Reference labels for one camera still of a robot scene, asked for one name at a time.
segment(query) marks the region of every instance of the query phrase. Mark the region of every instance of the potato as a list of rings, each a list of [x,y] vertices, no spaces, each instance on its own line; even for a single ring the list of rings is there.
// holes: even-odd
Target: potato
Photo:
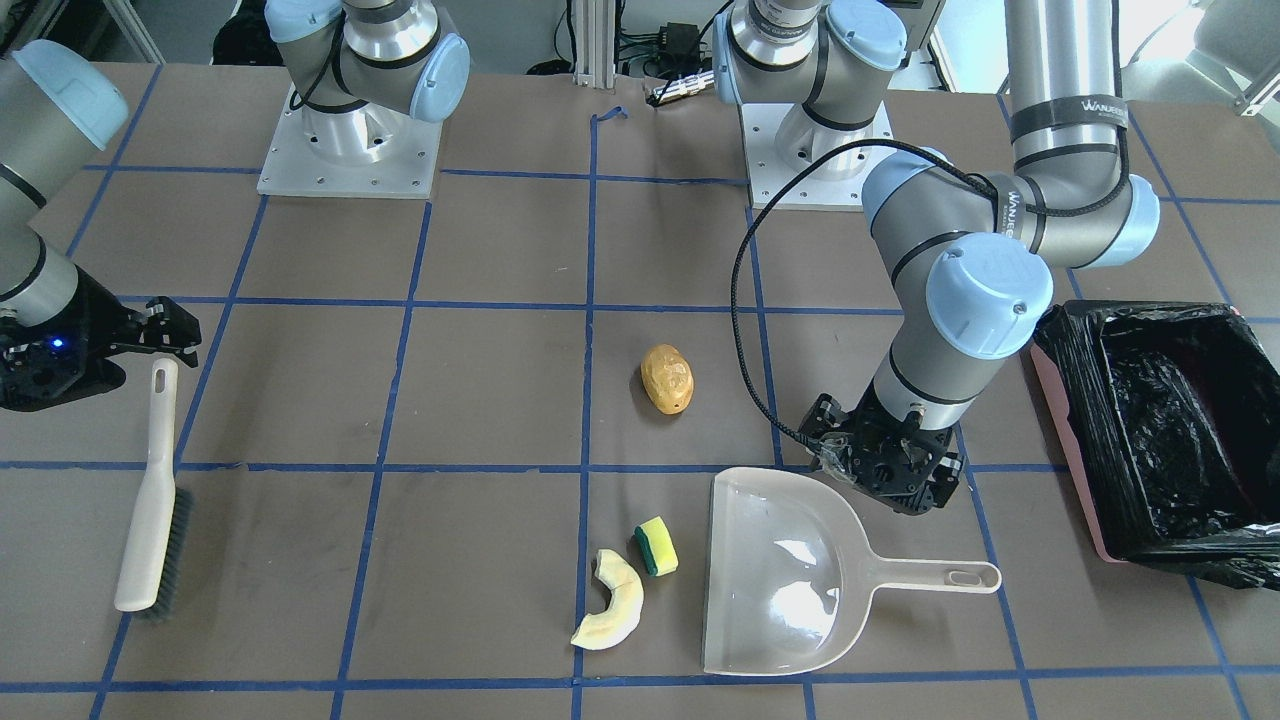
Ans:
[[[669,345],[655,345],[644,354],[640,379],[649,400],[666,415],[682,413],[694,398],[694,370]]]

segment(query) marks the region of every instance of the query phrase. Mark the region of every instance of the dustpan handle hole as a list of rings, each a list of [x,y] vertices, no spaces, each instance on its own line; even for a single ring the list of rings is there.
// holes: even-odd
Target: dustpan handle hole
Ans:
[[[947,584],[960,585],[966,588],[980,588],[986,583],[983,582],[982,575],[978,575],[975,573],[969,573],[966,570],[948,570]]]

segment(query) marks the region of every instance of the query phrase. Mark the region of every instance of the dustpan handle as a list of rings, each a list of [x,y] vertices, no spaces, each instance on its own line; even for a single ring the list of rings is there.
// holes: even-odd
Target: dustpan handle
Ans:
[[[909,591],[993,593],[1002,579],[1000,568],[991,562],[882,557],[874,582],[877,587]]]

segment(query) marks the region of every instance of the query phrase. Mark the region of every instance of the black garbage bag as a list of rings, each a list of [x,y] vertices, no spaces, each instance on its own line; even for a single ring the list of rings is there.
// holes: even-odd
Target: black garbage bag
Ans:
[[[1070,301],[1057,365],[1107,552],[1280,589],[1280,373],[1229,305]]]

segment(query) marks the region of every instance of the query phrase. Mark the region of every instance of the yellow sponge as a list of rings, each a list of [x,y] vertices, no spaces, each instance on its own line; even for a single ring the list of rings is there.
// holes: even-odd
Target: yellow sponge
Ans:
[[[676,559],[676,546],[671,544],[671,533],[662,518],[654,518],[636,528],[636,543],[644,556],[644,568],[653,577],[675,573],[680,565]]]

